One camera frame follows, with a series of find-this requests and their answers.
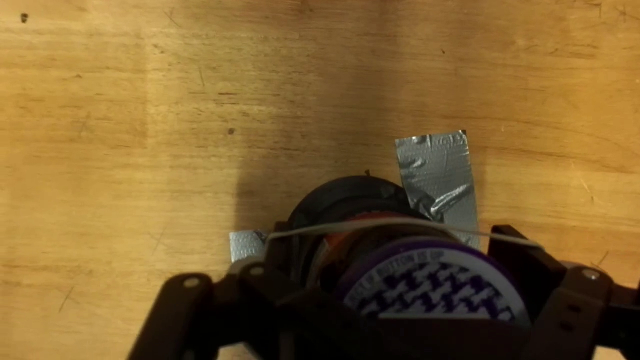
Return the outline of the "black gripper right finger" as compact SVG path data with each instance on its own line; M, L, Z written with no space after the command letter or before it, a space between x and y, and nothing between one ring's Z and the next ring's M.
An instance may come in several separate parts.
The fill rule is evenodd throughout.
M560 261L508 224L491 230L489 256L517 279L532 320L520 360L592 360L598 346L640 360L640 286Z

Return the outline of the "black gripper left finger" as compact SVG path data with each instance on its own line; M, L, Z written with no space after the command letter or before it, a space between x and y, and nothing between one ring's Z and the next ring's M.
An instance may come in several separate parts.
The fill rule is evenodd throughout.
M315 360L311 326L274 306L303 266L315 228L230 234L232 266L220 282L203 271L169 277L127 360L216 360L246 344L263 360Z

